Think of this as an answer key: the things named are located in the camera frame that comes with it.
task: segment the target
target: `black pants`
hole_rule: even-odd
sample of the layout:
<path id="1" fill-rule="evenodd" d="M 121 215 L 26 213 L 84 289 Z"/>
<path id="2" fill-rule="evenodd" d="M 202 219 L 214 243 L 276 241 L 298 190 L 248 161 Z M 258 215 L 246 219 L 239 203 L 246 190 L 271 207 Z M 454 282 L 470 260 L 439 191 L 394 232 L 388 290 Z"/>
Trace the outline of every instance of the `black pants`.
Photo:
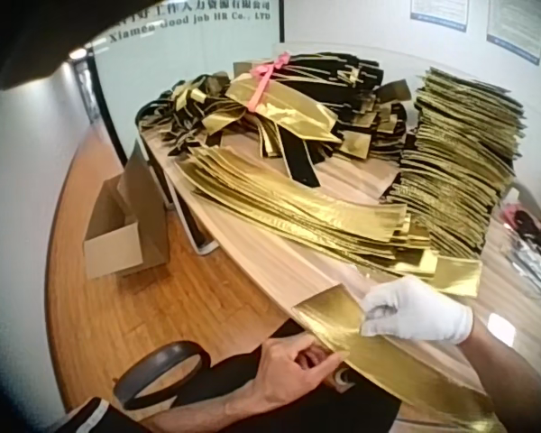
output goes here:
<path id="1" fill-rule="evenodd" d="M 303 332 L 289 320 L 273 337 Z M 213 399 L 232 392 L 256 376 L 261 348 L 228 358 L 206 370 L 179 390 L 173 407 Z M 339 393 L 325 385 L 288 406 L 244 419 L 224 432 L 387 432 L 397 417 L 400 401 L 357 375 L 355 386 Z"/>

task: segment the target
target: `wooden table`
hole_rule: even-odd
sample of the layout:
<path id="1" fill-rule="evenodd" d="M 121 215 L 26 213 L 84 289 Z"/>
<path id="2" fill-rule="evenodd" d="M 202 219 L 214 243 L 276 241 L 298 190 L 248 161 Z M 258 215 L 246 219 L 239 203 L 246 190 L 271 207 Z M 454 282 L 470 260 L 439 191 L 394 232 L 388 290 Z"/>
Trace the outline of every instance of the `wooden table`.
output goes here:
<path id="1" fill-rule="evenodd" d="M 174 159 L 168 157 L 169 149 L 161 145 L 157 134 L 146 133 L 143 140 L 155 170 L 164 171 L 166 183 L 170 184 L 170 190 L 176 190 L 181 205 L 188 205 L 217 243 L 288 314 L 299 302 L 338 283 L 344 284 L 357 299 L 376 283 L 362 276 L 349 263 L 339 262 L 252 226 L 197 197 Z M 281 159 L 262 161 L 258 157 L 257 144 L 247 136 L 225 136 L 222 145 L 286 173 Z M 392 165 L 378 160 L 348 162 L 331 158 L 316 166 L 323 192 L 365 204 L 376 203 L 397 172 Z M 193 230 L 197 230 L 196 225 L 190 227 L 190 232 Z M 509 241 L 509 231 L 493 220 L 481 257 L 483 272 L 479 297 L 458 300 L 471 305 L 475 314 L 496 333 L 501 330 L 507 332 L 507 338 L 512 339 L 512 347 L 541 374 L 541 296 L 530 282 L 517 274 L 501 253 L 502 248 L 509 246 Z M 501 318 L 503 324 L 505 320 L 509 323 L 502 326 Z M 512 333 L 513 328 L 515 335 L 510 336 L 509 331 Z M 452 380 L 483 392 L 477 374 L 456 347 L 398 339 L 393 339 L 393 343 L 433 365 Z"/>

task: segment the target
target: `ribbon bow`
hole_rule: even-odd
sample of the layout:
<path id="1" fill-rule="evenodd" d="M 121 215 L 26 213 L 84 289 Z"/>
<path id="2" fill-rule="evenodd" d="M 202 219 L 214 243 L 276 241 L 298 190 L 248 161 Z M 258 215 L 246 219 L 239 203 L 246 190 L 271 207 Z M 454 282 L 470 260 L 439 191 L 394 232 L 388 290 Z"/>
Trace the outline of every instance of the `ribbon bow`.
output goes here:
<path id="1" fill-rule="evenodd" d="M 251 75 L 261 79 L 259 86 L 251 97 L 249 105 L 246 106 L 251 113 L 256 111 L 256 106 L 261 102 L 262 94 L 271 81 L 272 72 L 275 69 L 281 69 L 283 66 L 289 64 L 290 54 L 283 52 L 273 63 L 267 63 L 259 65 L 256 68 L 251 69 Z"/>

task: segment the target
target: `white glove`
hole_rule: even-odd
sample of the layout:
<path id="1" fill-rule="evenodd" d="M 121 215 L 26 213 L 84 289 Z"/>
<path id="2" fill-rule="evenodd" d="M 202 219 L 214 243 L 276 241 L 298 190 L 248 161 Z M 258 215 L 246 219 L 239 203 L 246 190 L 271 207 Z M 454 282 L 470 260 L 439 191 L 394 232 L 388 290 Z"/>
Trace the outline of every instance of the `white glove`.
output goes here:
<path id="1" fill-rule="evenodd" d="M 472 310 L 413 276 L 375 286 L 361 302 L 362 336 L 380 334 L 416 340 L 464 341 Z"/>

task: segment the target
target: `hand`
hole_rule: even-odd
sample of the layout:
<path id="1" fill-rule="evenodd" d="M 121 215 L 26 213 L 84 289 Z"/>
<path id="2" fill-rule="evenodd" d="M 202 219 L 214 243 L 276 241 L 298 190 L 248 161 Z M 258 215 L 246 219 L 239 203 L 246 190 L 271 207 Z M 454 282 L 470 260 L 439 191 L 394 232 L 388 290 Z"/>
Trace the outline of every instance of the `hand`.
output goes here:
<path id="1" fill-rule="evenodd" d="M 472 330 L 471 308 L 413 276 L 374 287 L 361 307 L 365 312 L 362 336 L 383 334 L 458 345 Z"/>
<path id="2" fill-rule="evenodd" d="M 262 344 L 252 398 L 261 411 L 289 404 L 313 391 L 343 360 L 342 353 L 326 355 L 317 348 L 310 334 L 272 338 Z"/>

